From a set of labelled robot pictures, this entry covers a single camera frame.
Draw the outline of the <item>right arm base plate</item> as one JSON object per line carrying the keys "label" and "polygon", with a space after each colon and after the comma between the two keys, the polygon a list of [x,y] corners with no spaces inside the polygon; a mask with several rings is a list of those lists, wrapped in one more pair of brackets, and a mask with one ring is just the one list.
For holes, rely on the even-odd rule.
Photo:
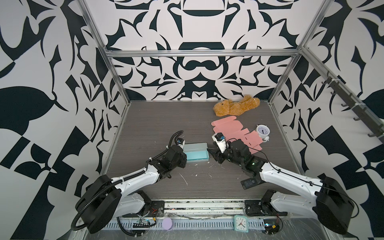
{"label": "right arm base plate", "polygon": [[245,200],[245,214],[249,217],[287,216],[287,212],[278,212],[270,203],[261,200]]}

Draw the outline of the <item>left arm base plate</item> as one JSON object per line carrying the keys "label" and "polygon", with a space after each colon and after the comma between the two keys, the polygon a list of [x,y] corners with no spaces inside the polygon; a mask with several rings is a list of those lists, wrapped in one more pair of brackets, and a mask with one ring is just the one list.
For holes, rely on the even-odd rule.
{"label": "left arm base plate", "polygon": [[152,218],[162,217],[164,215],[165,202],[164,201],[152,201],[145,203],[143,208],[137,213],[139,217]]}

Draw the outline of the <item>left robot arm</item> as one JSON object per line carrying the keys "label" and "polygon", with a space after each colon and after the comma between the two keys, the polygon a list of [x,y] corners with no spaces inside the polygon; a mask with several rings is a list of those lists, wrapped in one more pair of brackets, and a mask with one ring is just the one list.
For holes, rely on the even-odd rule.
{"label": "left robot arm", "polygon": [[149,158],[142,169],[120,177],[98,177],[76,203],[77,214],[71,223],[71,230],[86,228],[94,234],[114,218],[119,220],[130,214],[146,215],[152,201],[142,188],[170,179],[175,168],[183,169],[186,166],[187,155],[184,153],[185,140],[182,134],[183,131],[174,133],[167,148]]}

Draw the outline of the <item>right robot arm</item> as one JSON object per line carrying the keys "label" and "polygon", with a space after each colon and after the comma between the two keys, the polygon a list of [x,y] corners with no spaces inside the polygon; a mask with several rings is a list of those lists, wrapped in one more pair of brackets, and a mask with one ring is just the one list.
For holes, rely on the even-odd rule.
{"label": "right robot arm", "polygon": [[280,168],[267,157],[252,154],[242,140],[215,141],[215,146],[207,151],[219,164],[228,161],[241,167],[249,176],[241,182],[245,190],[271,183],[292,192],[287,195],[267,190],[259,203],[260,214],[294,213],[317,219],[334,233],[347,234],[356,203],[335,179],[309,178]]}

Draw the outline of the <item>light blue paper box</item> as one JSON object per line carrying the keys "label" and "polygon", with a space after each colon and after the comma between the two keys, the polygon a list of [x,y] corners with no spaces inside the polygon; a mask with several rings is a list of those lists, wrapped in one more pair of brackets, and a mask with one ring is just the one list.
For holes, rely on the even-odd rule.
{"label": "light blue paper box", "polygon": [[207,162],[210,158],[207,148],[207,143],[184,145],[184,153],[187,156],[187,163]]}

